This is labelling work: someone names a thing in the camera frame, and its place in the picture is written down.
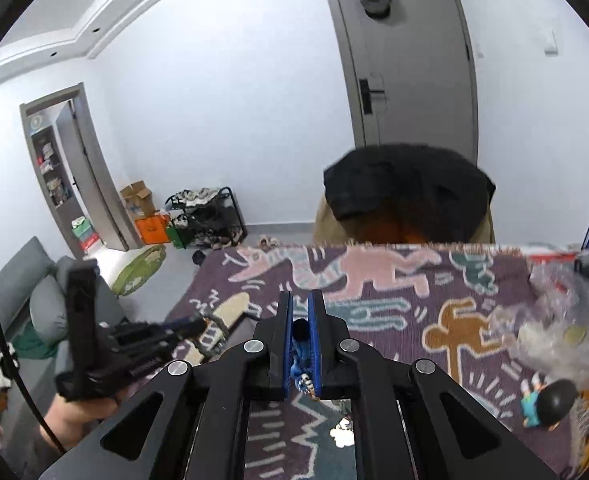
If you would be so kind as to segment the left hand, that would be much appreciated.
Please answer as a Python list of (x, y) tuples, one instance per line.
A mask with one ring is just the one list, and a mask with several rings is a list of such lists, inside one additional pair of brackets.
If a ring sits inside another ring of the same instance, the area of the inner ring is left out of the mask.
[(81, 401), (67, 401), (56, 393), (44, 421), (61, 446), (68, 450), (83, 439), (88, 424), (109, 418), (127, 398), (127, 389), (109, 398)]

